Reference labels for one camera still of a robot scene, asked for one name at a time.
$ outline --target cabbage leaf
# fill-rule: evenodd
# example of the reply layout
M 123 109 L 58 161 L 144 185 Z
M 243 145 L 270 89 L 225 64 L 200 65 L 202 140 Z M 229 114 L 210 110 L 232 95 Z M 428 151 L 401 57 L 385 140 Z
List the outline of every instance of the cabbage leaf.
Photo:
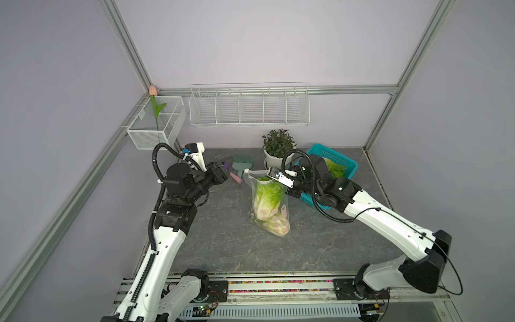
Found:
M 345 170 L 347 170 L 347 167 L 344 165 L 339 165 L 337 163 L 334 163 L 333 161 L 324 158 L 325 163 L 327 164 L 327 168 L 329 169 L 329 172 L 331 172 L 331 175 L 334 179 L 343 178 L 345 176 Z
M 256 184 L 254 198 L 254 213 L 259 220 L 267 220 L 276 214 L 284 194 L 284 186 L 270 178 L 259 178 L 258 181 L 269 181 L 268 183 Z

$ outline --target pink handle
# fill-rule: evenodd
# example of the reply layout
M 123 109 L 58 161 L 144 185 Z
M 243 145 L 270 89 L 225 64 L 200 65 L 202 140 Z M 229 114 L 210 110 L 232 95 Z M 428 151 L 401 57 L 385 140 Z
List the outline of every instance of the pink handle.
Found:
M 234 179 L 234 181 L 238 182 L 238 184 L 242 184 L 243 180 L 241 180 L 237 175 L 231 172 L 231 177 Z

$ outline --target wire basket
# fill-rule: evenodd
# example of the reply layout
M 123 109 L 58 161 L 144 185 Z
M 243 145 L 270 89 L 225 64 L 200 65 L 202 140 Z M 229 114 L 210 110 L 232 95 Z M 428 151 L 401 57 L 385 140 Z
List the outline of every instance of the wire basket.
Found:
M 138 150 L 152 150 L 156 144 L 164 142 L 174 144 L 182 124 L 186 119 L 186 109 L 180 96 L 155 96 L 157 105 L 166 106 L 154 117 L 154 109 L 150 98 L 134 118 L 127 133 Z
M 307 84 L 192 86 L 190 120 L 195 127 L 308 125 Z

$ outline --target plastic bag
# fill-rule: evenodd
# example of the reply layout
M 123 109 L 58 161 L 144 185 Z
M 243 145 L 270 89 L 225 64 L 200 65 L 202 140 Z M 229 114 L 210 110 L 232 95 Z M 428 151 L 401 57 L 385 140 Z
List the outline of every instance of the plastic bag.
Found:
M 261 228 L 283 237 L 290 231 L 286 186 L 268 178 L 268 170 L 245 172 L 245 182 L 252 188 L 249 218 Z

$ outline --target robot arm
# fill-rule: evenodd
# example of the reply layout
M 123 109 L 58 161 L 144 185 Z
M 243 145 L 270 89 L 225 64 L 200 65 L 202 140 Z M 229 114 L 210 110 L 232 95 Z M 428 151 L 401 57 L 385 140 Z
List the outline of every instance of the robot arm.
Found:
M 161 147 L 186 161 L 169 167 L 166 176 L 161 174 L 156 162 Z M 202 143 L 186 145 L 183 153 L 164 143 L 154 148 L 152 164 L 162 187 L 149 222 L 150 247 L 116 315 L 105 316 L 101 322 L 175 321 L 192 300 L 208 298 L 208 274 L 197 269 L 188 269 L 178 284 L 171 286 L 168 293 L 163 292 L 171 264 L 197 214 L 196 201 L 202 195 L 207 197 L 210 187 L 227 180 L 231 170 L 230 160 L 205 164 L 203 151 Z M 161 204 L 165 190 L 167 198 Z
M 177 163 L 164 177 L 157 166 L 157 152 L 167 148 L 187 163 Z M 167 144 L 158 144 L 152 153 L 152 164 L 162 184 L 161 193 L 149 221 L 150 247 L 127 296 L 116 315 L 103 317 L 101 322 L 174 321 L 192 300 L 208 298 L 207 272 L 188 269 L 180 282 L 166 294 L 163 288 L 171 264 L 182 245 L 197 213 L 195 202 L 207 195 L 209 188 L 222 184 L 231 171 L 230 161 L 204 164 L 200 143 L 189 144 L 183 153 Z M 335 284 L 338 299 L 375 298 L 386 287 L 412 285 L 434 293 L 447 262 L 451 236 L 440 230 L 435 233 L 406 220 L 372 198 L 346 178 L 333 179 L 325 161 L 316 155 L 304 154 L 293 171 L 271 168 L 268 176 L 288 186 L 287 194 L 299 198 L 301 193 L 318 203 L 330 206 L 349 219 L 338 219 L 318 210 L 326 217 L 342 223 L 359 220 L 399 247 L 405 255 L 382 264 L 365 264 L 354 279 Z M 167 198 L 162 198 L 167 190 Z
M 271 168 L 268 176 L 288 187 L 287 194 L 299 198 L 309 194 L 314 203 L 329 206 L 348 215 L 340 219 L 326 214 L 329 219 L 351 223 L 359 220 L 391 241 L 404 255 L 382 264 L 365 264 L 352 283 L 341 293 L 344 298 L 363 299 L 372 297 L 375 291 L 387 287 L 411 285 L 426 293 L 435 293 L 443 273 L 451 236 L 439 230 L 435 233 L 424 229 L 388 209 L 372 198 L 359 185 L 346 178 L 334 179 L 323 158 L 298 152 L 303 158 L 292 171 Z

